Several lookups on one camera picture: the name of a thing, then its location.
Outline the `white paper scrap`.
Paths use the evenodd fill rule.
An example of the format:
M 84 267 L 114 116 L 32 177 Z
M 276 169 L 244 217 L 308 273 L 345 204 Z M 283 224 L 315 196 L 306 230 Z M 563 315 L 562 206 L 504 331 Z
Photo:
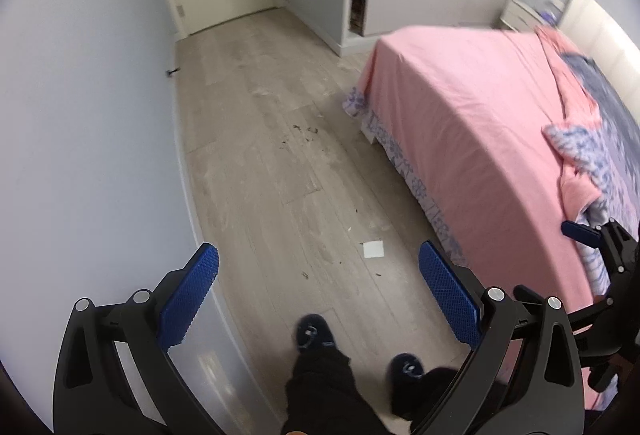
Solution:
M 363 242 L 361 246 L 364 259 L 382 259 L 385 256 L 384 242 L 382 240 Z

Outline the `blue floral blanket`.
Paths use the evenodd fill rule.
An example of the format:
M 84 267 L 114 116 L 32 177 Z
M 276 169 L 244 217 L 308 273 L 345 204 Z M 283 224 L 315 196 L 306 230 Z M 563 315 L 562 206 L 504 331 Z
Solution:
M 563 54 L 565 120 L 542 129 L 560 156 L 565 215 L 591 226 L 639 225 L 639 125 L 593 60 Z

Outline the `black trouser leg right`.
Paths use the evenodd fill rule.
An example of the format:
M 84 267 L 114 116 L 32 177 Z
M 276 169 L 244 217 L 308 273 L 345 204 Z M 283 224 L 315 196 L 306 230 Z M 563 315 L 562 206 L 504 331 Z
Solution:
M 395 417 L 419 423 L 438 404 L 456 375 L 456 370 L 445 367 L 420 377 L 396 371 L 390 378 L 390 412 Z

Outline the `right dark blue slipper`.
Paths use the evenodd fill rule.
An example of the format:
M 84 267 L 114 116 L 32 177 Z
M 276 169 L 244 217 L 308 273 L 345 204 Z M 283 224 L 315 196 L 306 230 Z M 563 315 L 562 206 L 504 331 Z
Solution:
M 420 379 L 424 374 L 422 363 L 416 355 L 402 353 L 390 362 L 390 376 L 393 379 Z

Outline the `dark blue slipper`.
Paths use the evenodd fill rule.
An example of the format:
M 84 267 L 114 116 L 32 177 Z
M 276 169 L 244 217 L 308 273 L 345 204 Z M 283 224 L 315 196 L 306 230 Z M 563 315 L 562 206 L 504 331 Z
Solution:
M 295 342 L 300 353 L 318 348 L 335 348 L 333 333 L 321 315 L 309 314 L 299 319 Z
M 390 362 L 390 376 L 393 379 L 420 379 L 424 374 L 422 363 L 416 355 L 402 353 Z

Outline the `pink bed with sheet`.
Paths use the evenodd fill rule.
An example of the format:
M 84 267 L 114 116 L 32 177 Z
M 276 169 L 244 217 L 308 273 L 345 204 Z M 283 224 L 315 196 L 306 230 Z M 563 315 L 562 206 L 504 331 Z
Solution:
M 409 26 L 375 44 L 344 108 L 382 144 L 445 251 L 483 285 L 589 306 L 596 288 L 561 233 L 561 31 Z

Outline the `left dark blue slipper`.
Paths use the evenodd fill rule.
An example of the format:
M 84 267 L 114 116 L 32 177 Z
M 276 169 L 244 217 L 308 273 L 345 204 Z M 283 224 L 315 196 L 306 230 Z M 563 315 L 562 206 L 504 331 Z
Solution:
M 295 342 L 300 353 L 318 348 L 335 348 L 333 333 L 321 315 L 309 314 L 299 319 Z

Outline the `white padded headboard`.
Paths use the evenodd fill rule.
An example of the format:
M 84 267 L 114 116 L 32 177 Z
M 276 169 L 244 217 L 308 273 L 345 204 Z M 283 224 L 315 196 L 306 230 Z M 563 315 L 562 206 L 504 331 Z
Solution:
M 593 58 L 632 114 L 639 112 L 639 48 L 595 0 L 568 0 L 559 30 Z

